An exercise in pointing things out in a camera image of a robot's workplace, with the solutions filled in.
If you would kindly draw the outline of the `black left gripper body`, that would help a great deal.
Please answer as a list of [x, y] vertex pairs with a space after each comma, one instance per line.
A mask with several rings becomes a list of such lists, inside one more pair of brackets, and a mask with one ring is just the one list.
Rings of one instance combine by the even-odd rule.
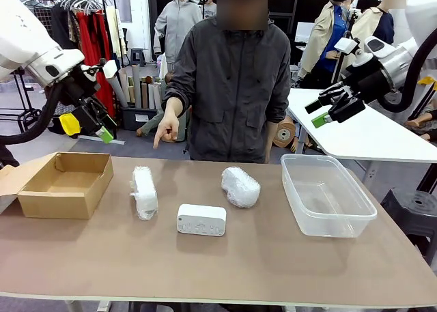
[[77, 65], [63, 80], [66, 102], [71, 102], [74, 106], [73, 116], [79, 121], [79, 125], [90, 133], [95, 133], [102, 127], [95, 109], [95, 106], [100, 104], [95, 97], [95, 93], [100, 89], [96, 79], [100, 69], [100, 66]]

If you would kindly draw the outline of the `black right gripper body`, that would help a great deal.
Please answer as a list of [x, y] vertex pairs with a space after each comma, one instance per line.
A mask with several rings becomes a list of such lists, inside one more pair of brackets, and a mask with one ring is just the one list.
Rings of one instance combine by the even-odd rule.
[[322, 106], [331, 105], [328, 115], [332, 122], [343, 123], [361, 111], [365, 105], [386, 94], [386, 76], [377, 71], [365, 78], [350, 75], [331, 85], [319, 95]]

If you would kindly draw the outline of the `person's left hand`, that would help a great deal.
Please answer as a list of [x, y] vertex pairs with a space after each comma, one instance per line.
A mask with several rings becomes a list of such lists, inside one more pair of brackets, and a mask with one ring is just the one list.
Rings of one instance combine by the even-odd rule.
[[270, 152], [272, 149], [273, 140], [277, 133], [278, 124], [267, 122], [267, 141], [265, 148], [265, 163], [268, 164], [270, 162]]

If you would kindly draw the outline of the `person's right hand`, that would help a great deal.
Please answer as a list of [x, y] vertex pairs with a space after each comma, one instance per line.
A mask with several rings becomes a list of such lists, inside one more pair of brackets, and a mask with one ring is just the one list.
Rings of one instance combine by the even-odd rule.
[[153, 148], [157, 149], [161, 141], [175, 142], [178, 137], [179, 120], [178, 117], [183, 112], [183, 105], [179, 98], [169, 98], [163, 118], [160, 121], [155, 137]]

